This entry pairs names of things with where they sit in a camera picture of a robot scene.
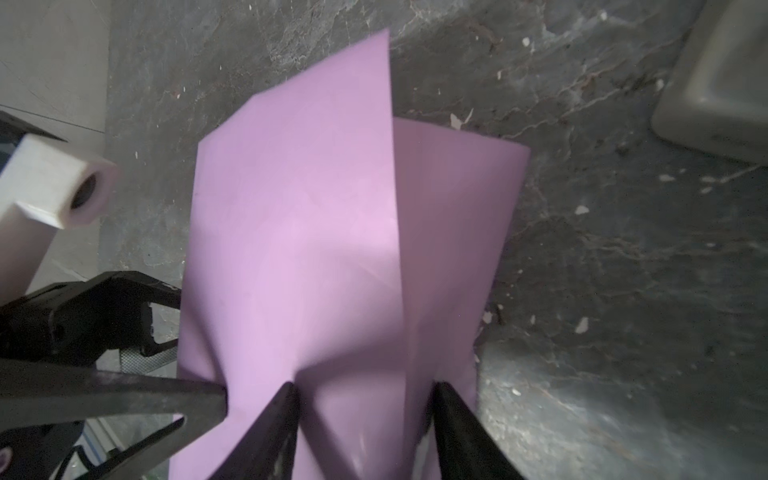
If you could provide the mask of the white tape dispenser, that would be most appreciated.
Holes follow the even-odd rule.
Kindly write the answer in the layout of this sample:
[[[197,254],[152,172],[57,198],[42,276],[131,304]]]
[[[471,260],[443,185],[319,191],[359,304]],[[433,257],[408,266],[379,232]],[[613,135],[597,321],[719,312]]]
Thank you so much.
[[[708,1],[651,119],[663,139],[767,163],[767,2]]]

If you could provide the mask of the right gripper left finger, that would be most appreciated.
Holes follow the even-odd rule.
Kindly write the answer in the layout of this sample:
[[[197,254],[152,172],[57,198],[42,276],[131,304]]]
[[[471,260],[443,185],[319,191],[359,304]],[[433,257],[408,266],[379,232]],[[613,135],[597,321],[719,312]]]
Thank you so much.
[[[291,479],[299,420],[299,389],[285,382],[210,479]]]

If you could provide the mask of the pink wrapping paper sheet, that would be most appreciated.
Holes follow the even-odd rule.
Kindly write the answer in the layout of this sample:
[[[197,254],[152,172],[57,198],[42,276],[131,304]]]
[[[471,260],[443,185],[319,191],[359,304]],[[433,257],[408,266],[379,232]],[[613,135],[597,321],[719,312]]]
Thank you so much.
[[[529,156],[395,117],[387,31],[207,135],[178,370],[224,383],[228,414],[171,477],[212,475],[291,381],[295,478],[410,478],[433,382],[476,398],[474,342]]]

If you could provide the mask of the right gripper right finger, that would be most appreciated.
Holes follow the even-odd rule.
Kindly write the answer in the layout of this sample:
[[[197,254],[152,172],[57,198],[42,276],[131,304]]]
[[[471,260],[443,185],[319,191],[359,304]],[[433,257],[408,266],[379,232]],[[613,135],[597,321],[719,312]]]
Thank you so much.
[[[525,479],[450,383],[434,384],[430,411],[442,479]]]

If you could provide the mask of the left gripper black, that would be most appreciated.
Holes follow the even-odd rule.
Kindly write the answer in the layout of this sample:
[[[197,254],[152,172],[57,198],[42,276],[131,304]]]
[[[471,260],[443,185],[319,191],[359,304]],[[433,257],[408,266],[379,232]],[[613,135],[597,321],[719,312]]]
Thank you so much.
[[[119,352],[122,368],[174,361],[178,341],[153,337],[153,304],[178,310],[181,290],[141,272],[114,271],[54,283],[2,306],[1,428],[178,415],[85,476],[136,479],[220,424],[227,414],[221,385],[79,368],[110,350]]]

